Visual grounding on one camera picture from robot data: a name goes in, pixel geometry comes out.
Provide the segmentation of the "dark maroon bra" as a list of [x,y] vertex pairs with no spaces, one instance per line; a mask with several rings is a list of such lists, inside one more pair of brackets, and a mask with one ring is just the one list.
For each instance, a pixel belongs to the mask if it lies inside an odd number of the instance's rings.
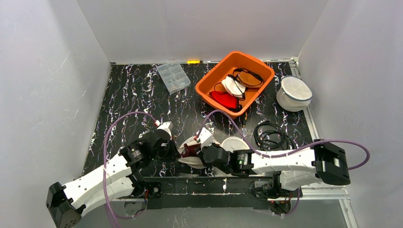
[[190,144],[190,143],[185,143],[184,144],[184,150],[182,152],[182,158],[187,158],[187,157],[198,157],[198,152],[201,150],[201,145],[200,144]]

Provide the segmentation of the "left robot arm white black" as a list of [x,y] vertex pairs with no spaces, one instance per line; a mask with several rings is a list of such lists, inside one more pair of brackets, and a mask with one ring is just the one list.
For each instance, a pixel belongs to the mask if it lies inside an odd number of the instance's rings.
[[175,150],[170,131],[148,132],[122,148],[106,165],[71,182],[53,183],[48,189],[46,207],[55,226],[75,226],[88,212],[105,205],[105,197],[112,200],[131,195],[136,187],[143,187],[139,170]]

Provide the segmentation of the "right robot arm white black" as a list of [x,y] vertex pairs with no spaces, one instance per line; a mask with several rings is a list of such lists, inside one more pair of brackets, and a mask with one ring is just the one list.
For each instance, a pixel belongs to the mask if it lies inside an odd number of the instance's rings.
[[248,177],[273,172],[273,188],[294,191],[311,183],[344,186],[350,184],[344,149],[327,140],[288,151],[228,149],[212,143],[203,146],[198,156],[204,166],[213,166],[226,174]]

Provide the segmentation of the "red bra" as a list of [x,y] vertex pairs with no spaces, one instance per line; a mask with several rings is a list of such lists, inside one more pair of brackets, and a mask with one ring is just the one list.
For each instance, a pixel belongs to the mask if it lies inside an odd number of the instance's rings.
[[242,109],[239,98],[230,95],[227,92],[211,91],[209,95],[214,101],[230,111],[238,112]]

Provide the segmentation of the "white bra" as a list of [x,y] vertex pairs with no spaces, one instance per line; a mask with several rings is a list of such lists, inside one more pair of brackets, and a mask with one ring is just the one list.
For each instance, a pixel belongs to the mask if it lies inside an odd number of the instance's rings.
[[237,80],[227,76],[221,81],[227,93],[237,98],[245,98],[246,87]]

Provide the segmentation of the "grey-trim mesh laundry bag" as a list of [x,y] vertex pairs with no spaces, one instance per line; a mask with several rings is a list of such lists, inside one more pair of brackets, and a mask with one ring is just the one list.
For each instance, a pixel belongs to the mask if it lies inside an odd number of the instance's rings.
[[309,106],[312,96],[312,91],[301,79],[285,76],[281,79],[276,100],[286,111],[299,112]]

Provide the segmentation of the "black yellow screwdriver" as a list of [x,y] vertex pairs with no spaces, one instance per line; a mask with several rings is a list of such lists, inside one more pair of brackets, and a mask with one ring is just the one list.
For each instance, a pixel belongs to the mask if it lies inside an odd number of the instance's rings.
[[241,126],[242,126],[243,130],[246,128],[247,118],[248,118],[248,113],[247,112],[244,112],[242,114],[242,116],[240,117],[240,122],[241,122]]

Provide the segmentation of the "clear plastic compartment box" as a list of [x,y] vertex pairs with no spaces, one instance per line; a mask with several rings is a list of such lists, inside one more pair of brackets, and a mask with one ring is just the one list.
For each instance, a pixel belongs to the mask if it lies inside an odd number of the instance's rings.
[[190,86],[191,82],[178,62],[169,62],[156,67],[170,95]]

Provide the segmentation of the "yellow marker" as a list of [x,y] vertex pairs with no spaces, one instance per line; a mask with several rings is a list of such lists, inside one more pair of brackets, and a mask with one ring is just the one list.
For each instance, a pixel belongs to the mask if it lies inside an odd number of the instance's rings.
[[202,61],[200,61],[200,60],[189,60],[186,63],[187,64],[199,64],[199,63],[202,63]]

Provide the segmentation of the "orange plastic bin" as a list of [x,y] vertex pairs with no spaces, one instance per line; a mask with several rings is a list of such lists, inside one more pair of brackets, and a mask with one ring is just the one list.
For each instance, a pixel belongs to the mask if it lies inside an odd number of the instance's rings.
[[257,58],[230,52],[195,86],[211,107],[232,119],[241,116],[274,78],[274,70]]

